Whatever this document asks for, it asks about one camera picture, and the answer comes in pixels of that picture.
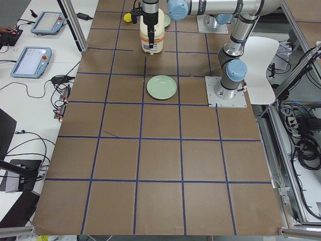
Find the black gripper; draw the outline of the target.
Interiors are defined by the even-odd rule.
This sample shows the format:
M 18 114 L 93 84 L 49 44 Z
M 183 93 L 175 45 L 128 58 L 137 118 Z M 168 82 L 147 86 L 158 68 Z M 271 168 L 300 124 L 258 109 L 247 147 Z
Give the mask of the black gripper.
M 154 46 L 154 26 L 158 23 L 158 11 L 155 13 L 142 12 L 143 23 L 147 25 L 148 44 L 149 48 Z M 133 8 L 131 10 L 131 21 L 133 24 L 137 23 L 137 18 L 140 16 L 140 8 Z

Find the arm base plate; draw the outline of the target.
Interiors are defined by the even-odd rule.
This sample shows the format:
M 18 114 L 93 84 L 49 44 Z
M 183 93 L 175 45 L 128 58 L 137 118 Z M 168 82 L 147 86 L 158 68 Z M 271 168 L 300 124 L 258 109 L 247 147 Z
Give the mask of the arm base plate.
M 228 34 L 227 23 L 230 21 L 222 15 L 201 15 L 197 16 L 199 33 Z
M 219 76 L 206 76 L 206 91 L 209 107 L 222 107 L 222 108 L 246 108 L 246 100 L 244 92 L 239 91 L 242 85 L 235 90 L 227 90 L 221 85 L 221 77 Z

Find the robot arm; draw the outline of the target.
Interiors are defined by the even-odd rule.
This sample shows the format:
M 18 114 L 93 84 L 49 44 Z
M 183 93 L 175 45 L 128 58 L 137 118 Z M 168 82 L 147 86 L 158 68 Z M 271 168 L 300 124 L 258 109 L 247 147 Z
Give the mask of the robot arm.
M 276 10 L 282 1 L 221 1 L 218 3 L 224 13 L 237 15 L 236 25 L 228 42 L 220 49 L 218 58 L 223 72 L 215 94 L 224 100 L 234 98 L 240 82 L 247 73 L 246 64 L 240 60 L 245 43 L 260 16 Z
M 260 16 L 267 15 L 278 7 L 282 1 L 167 1 L 167 8 L 171 18 L 175 21 L 183 20 L 188 15 L 200 16 L 204 14 L 232 14 L 238 15 L 236 30 L 229 42 L 223 47 L 226 54 L 239 56 L 242 46 Z M 150 48 L 154 45 L 154 27 L 158 24 L 158 1 L 142 1 L 138 7 L 133 5 L 131 19 L 134 24 L 141 16 L 147 25 L 147 39 Z

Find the green plate near arm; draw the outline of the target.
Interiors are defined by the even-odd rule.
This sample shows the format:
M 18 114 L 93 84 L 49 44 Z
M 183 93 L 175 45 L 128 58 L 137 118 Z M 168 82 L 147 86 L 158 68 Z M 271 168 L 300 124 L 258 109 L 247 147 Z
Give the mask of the green plate near arm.
M 167 28 L 171 23 L 171 18 L 168 15 L 164 15 L 164 27 Z
M 176 82 L 169 76 L 157 75 L 147 82 L 147 91 L 155 99 L 169 99 L 177 91 Z

